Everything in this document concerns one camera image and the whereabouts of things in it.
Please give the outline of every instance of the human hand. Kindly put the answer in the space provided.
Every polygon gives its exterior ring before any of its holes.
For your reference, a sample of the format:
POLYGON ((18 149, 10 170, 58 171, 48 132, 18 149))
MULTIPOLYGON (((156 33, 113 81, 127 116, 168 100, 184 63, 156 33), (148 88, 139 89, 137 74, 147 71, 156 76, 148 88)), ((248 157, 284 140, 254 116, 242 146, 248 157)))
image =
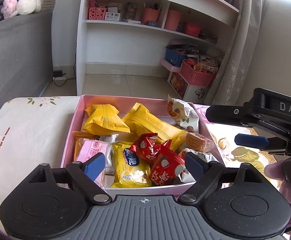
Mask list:
MULTIPOLYGON (((265 176, 271 179, 277 179, 282 181, 282 185, 280 187, 280 193, 285 197, 285 199, 291 205, 291 183, 288 182, 284 176, 282 169, 282 161, 277 163, 269 164, 264 168, 265 176)), ((291 226, 291 218, 287 225, 287 228, 291 226)))

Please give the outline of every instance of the tile floor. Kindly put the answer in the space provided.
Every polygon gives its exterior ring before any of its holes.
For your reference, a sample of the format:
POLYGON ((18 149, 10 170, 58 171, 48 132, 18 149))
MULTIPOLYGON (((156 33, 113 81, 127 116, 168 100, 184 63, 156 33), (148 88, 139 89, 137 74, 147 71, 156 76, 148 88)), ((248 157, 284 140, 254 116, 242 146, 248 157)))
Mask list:
MULTIPOLYGON (((173 88, 167 83, 167 78, 87 74, 84 81, 83 94, 126 96, 141 98, 167 99, 167 95, 178 98, 173 88)), ((49 83, 42 96, 75 96, 76 80, 67 80, 62 87, 49 83)))

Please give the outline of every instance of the pink plush toy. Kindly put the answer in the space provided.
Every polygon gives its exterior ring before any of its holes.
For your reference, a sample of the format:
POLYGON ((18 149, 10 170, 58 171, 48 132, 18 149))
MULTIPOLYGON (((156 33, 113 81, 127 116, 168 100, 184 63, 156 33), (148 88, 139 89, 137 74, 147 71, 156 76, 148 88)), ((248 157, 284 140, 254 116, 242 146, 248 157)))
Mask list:
POLYGON ((25 15, 39 12, 41 0, 4 0, 3 5, 1 13, 4 15, 4 19, 7 19, 18 14, 25 15))

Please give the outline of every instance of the red basket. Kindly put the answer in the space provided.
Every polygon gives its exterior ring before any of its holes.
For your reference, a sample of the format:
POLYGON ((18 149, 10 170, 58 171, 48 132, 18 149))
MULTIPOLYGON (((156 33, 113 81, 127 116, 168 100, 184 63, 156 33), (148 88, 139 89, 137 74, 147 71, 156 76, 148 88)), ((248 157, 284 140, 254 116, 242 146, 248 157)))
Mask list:
POLYGON ((185 60, 182 61, 180 74, 190 85, 208 87, 212 84, 215 75, 194 70, 185 60))
POLYGON ((104 20, 106 11, 106 8, 89 7, 89 20, 104 20))
POLYGON ((187 23, 184 28, 184 33, 194 37, 198 37, 200 30, 201 28, 199 26, 194 25, 192 23, 187 23))

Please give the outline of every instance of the brown dashed line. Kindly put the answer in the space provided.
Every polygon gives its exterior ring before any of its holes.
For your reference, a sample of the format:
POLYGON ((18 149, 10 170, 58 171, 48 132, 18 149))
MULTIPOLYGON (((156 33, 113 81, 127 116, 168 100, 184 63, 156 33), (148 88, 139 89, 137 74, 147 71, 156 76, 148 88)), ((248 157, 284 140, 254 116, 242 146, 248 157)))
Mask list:
POLYGON ((7 133, 9 132, 9 130, 10 130, 10 127, 8 127, 8 129, 7 129, 7 131, 6 131, 6 133, 4 135, 7 135, 7 133))

